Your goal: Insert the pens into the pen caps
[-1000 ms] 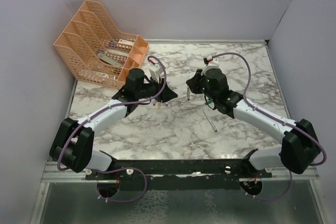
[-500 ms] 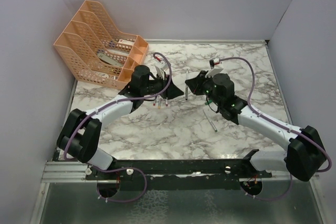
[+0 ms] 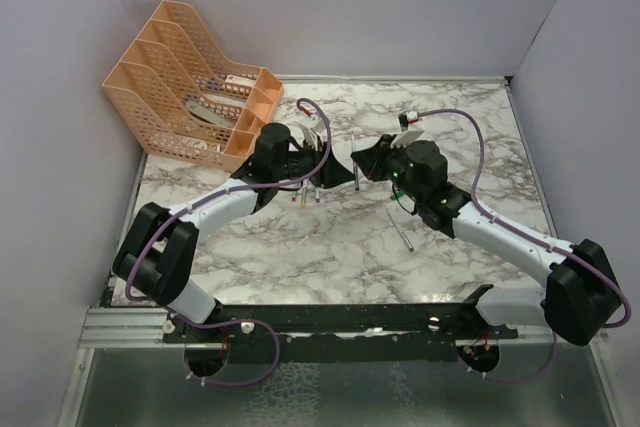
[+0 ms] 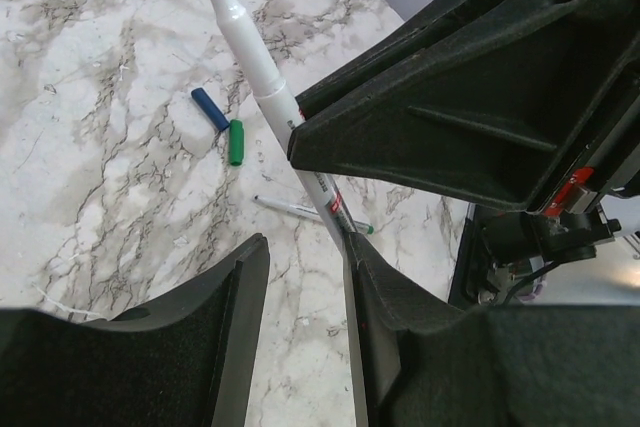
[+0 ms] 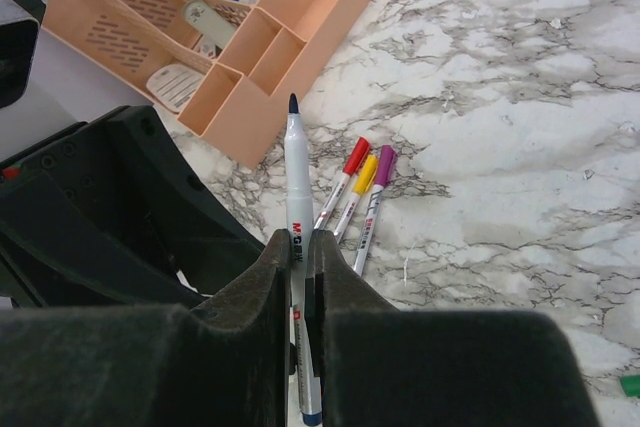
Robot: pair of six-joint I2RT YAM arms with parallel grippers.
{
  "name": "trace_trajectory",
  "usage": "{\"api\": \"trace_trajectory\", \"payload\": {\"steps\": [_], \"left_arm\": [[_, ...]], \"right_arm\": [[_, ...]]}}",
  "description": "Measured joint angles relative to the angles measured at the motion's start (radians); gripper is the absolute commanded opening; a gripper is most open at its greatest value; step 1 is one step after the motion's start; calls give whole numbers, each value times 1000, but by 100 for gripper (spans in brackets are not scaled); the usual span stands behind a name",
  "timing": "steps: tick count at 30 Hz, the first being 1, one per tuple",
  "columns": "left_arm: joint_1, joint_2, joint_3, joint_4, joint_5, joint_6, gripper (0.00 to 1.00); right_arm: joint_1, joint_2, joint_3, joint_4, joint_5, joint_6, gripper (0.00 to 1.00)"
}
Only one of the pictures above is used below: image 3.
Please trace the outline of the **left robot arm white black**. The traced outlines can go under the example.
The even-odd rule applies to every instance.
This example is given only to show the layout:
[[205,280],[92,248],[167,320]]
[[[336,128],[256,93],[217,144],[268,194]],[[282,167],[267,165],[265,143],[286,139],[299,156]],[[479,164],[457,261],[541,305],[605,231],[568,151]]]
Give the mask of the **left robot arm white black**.
[[280,190],[309,181],[330,189],[354,180],[328,142],[291,149],[291,132],[269,123],[253,154],[220,187],[171,208],[150,202],[136,214],[112,265],[112,272],[156,304],[182,315],[186,329],[206,342],[220,332],[218,301],[190,279],[198,241],[252,215]]

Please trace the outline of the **white pen blue end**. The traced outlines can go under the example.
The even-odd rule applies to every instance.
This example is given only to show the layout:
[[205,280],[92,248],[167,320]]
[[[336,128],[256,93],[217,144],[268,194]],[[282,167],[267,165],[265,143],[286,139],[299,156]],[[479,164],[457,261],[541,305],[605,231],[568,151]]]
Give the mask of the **white pen blue end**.
[[[350,143],[351,143],[351,154],[353,155],[357,150],[356,149],[356,138],[355,138],[355,134],[353,132],[350,133]],[[351,161],[352,161],[352,170],[353,170],[353,175],[354,175],[354,190],[356,192],[359,192],[360,191],[359,168],[358,168],[357,163],[353,159],[352,155],[351,155]]]

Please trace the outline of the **white pen green end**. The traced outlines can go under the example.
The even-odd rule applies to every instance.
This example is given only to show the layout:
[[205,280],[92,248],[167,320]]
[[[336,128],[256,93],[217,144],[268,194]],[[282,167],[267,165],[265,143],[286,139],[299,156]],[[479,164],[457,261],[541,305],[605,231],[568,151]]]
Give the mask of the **white pen green end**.
[[387,215],[388,215],[388,218],[389,218],[391,224],[393,225],[394,229],[396,230],[397,234],[399,235],[401,241],[403,242],[404,246],[406,247],[406,249],[409,252],[413,252],[414,251],[414,246],[411,243],[411,241],[409,240],[409,237],[407,236],[406,232],[401,228],[401,226],[395,220],[394,216],[391,214],[390,211],[387,212]]

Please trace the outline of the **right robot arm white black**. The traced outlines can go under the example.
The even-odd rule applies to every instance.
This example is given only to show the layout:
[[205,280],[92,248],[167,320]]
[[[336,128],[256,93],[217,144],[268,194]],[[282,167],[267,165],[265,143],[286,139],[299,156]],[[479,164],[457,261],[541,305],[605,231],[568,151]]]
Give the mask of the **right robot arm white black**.
[[501,217],[449,181],[447,159],[434,142],[402,146],[383,135],[351,158],[367,179],[402,190],[429,228],[489,251],[537,282],[535,288],[489,288],[459,314],[467,336],[481,338],[502,324],[548,326],[563,340],[585,346],[622,306],[599,244],[563,241]]

